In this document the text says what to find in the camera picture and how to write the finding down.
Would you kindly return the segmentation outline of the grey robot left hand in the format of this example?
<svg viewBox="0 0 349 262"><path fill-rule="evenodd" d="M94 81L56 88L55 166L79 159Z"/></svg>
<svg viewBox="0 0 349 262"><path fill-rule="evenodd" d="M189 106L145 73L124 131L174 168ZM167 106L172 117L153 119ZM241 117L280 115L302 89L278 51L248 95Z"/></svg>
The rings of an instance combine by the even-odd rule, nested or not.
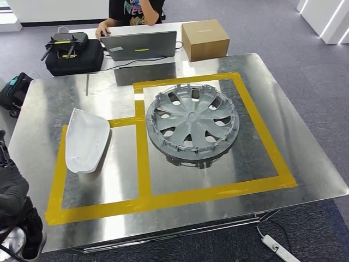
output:
<svg viewBox="0 0 349 262"><path fill-rule="evenodd" d="M5 134L1 130L1 216L16 216L23 210L29 183L11 158Z"/></svg>

